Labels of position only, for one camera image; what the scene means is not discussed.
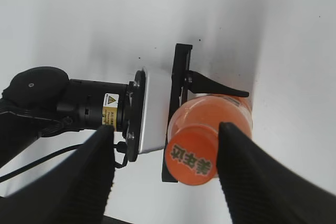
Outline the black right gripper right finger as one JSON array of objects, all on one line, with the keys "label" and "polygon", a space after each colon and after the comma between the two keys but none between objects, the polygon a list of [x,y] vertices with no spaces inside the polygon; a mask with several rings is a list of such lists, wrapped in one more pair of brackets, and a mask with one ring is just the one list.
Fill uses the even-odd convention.
[{"label": "black right gripper right finger", "polygon": [[335,195],[220,123],[217,172],[233,223],[335,223]]}]

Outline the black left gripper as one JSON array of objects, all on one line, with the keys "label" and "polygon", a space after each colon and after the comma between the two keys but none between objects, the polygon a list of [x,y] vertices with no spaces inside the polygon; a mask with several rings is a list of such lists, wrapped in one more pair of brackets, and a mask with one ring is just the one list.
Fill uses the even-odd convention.
[{"label": "black left gripper", "polygon": [[248,91],[237,90],[218,83],[190,69],[192,45],[176,44],[171,74],[171,95],[169,104],[168,125],[176,110],[187,101],[188,90],[193,94],[220,94],[247,98]]}]

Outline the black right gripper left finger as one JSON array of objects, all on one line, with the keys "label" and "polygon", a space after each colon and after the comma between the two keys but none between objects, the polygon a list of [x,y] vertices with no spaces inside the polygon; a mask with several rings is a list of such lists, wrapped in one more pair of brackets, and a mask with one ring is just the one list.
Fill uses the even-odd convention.
[{"label": "black right gripper left finger", "polygon": [[114,128],[100,127],[63,162],[6,197],[1,223],[103,223],[115,172]]}]

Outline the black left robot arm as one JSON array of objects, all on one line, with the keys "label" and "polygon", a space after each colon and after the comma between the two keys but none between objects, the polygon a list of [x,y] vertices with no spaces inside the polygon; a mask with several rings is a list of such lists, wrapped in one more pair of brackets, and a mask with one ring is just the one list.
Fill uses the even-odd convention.
[{"label": "black left robot arm", "polygon": [[251,136],[247,91],[190,69],[192,45],[177,44],[171,74],[141,69],[127,83],[70,79],[61,69],[17,74],[1,97],[1,165],[41,137],[106,126],[121,132],[124,167],[163,150],[162,180],[201,185],[217,174],[219,124]]}]

